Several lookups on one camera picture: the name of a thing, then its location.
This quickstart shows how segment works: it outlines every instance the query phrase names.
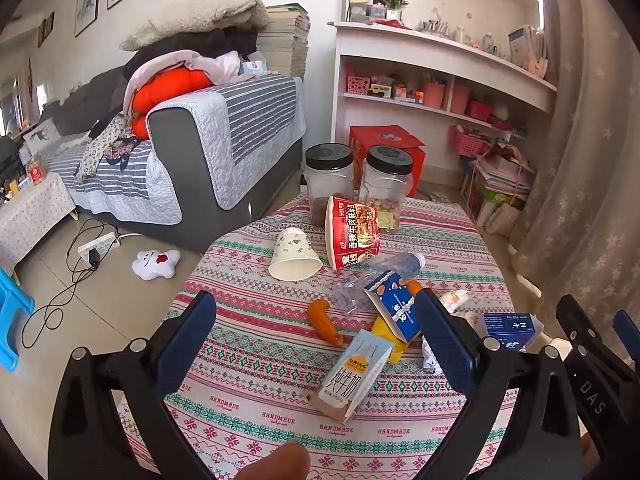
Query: curtain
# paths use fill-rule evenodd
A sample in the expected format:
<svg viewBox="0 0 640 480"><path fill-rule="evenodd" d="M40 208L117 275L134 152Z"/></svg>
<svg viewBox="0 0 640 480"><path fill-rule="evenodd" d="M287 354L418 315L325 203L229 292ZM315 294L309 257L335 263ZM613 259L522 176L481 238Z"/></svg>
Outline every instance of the curtain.
<svg viewBox="0 0 640 480"><path fill-rule="evenodd" d="M551 333L572 294L625 356L611 323L620 309L640 322L640 54L607 0L544 2L558 96L513 267Z"/></svg>

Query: wall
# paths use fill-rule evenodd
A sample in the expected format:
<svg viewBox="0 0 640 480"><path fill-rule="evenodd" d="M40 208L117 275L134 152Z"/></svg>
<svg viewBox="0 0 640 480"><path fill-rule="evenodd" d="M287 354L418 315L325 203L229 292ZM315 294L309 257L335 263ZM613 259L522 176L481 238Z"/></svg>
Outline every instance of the wall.
<svg viewBox="0 0 640 480"><path fill-rule="evenodd" d="M40 48L31 47L33 84L45 84L47 94L64 97L76 83L127 62L132 53L120 41L142 20L149 8L175 0L122 0L106 9L100 0L98 20L74 38L76 0L23 0L20 14L55 10L54 28ZM308 10L312 27L305 75L308 145L328 139L334 72L335 31L326 22L340 17L340 0L263 0L266 5L299 2Z"/></svg>

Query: potted plant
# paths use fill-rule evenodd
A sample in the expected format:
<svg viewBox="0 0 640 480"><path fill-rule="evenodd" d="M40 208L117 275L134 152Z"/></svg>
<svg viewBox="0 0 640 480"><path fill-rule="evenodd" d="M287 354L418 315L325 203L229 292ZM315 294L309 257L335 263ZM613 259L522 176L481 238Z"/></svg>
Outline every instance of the potted plant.
<svg viewBox="0 0 640 480"><path fill-rule="evenodd" d="M402 20L402 9L406 5L409 5L409 2L405 0L385 0L386 6L388 9L386 10L386 18L388 20L398 20L399 22Z"/></svg>

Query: power strip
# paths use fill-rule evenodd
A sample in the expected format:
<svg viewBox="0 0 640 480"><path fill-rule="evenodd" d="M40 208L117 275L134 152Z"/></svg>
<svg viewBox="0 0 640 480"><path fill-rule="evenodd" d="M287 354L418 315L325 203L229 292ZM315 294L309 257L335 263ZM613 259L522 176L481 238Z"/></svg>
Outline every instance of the power strip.
<svg viewBox="0 0 640 480"><path fill-rule="evenodd" d="M110 248L114 249L119 246L120 240L116 240L116 233L109 233L78 247L78 254L84 261L88 262L91 249L97 249L100 256L104 256Z"/></svg>

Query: patterned tablecloth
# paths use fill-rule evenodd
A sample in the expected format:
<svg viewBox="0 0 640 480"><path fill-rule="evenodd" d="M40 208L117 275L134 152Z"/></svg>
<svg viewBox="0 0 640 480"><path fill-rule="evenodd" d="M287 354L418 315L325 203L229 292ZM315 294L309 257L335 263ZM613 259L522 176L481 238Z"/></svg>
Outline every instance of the patterned tablecloth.
<svg viewBox="0 0 640 480"><path fill-rule="evenodd" d="M459 206L413 199L405 205L401 228L383 237L384 253L423 252L427 266L419 281L436 293L466 288L469 310L513 310L497 264ZM386 364L346 426L309 405L307 396L341 350L319 339L306 322L306 308L319 296L330 299L334 283L362 268L331 270L324 231L309 221L308 200L301 195L209 248L168 316L179 316L204 289L216 297L218 317L166 405L219 479L233 478L238 469L291 439L309 450L311 479L412 478L438 447L465 397L444 376L422 371L414 342L400 363ZM325 263L304 282L278 282L267 271L276 237L287 227L303 229ZM331 309L330 316L349 342L359 329L372 327L376 314L348 319ZM491 462L515 396L508 392L475 468ZM120 417L139 460L152 463L126 402Z"/></svg>
<svg viewBox="0 0 640 480"><path fill-rule="evenodd" d="M49 172L0 206L0 267L11 275L15 264L76 208L59 174Z"/></svg>

